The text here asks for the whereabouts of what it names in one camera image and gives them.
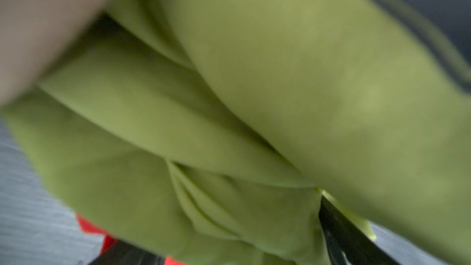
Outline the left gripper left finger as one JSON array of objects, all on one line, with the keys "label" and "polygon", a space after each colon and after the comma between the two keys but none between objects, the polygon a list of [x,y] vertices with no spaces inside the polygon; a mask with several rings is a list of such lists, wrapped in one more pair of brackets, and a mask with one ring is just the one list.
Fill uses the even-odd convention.
[{"label": "left gripper left finger", "polygon": [[166,259],[119,240],[89,265],[164,265]]}]

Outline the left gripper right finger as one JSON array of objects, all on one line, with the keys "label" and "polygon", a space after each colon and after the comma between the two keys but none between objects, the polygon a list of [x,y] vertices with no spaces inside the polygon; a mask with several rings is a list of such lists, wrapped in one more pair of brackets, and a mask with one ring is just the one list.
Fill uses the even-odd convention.
[{"label": "left gripper right finger", "polygon": [[321,200],[319,218],[333,265],[399,265],[325,197]]}]

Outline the red cloth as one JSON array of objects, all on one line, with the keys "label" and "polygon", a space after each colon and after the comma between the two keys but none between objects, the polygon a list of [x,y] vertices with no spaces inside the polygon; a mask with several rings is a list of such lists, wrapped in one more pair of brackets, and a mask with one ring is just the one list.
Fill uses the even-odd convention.
[{"label": "red cloth", "polygon": [[104,252],[106,252],[113,245],[116,244],[117,240],[115,238],[113,238],[110,234],[108,234],[104,230],[95,226],[93,223],[89,222],[88,220],[86,220],[85,218],[81,217],[78,214],[76,215],[76,219],[77,219],[80,229],[85,234],[95,234],[95,235],[103,236],[103,242],[101,245],[99,256],[101,256]]}]

